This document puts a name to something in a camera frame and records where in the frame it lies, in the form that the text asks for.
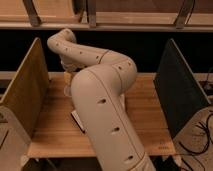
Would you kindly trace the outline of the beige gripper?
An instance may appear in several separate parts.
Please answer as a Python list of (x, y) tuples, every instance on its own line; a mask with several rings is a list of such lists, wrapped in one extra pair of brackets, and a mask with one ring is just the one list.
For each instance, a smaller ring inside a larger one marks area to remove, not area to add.
[(74, 72), (76, 71), (77, 67), (74, 64), (64, 64), (62, 63), (62, 67), (64, 69), (64, 94), (67, 97), (71, 96), (71, 82), (74, 77)]

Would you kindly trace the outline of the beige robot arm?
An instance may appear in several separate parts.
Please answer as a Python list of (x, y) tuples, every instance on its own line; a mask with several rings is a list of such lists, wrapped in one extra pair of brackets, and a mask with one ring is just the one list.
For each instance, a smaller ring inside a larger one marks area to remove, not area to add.
[(72, 79), (71, 97), (102, 170), (156, 171), (120, 101), (136, 80), (134, 61), (112, 50), (80, 45), (69, 29), (48, 38), (47, 45), (66, 71), (83, 67)]

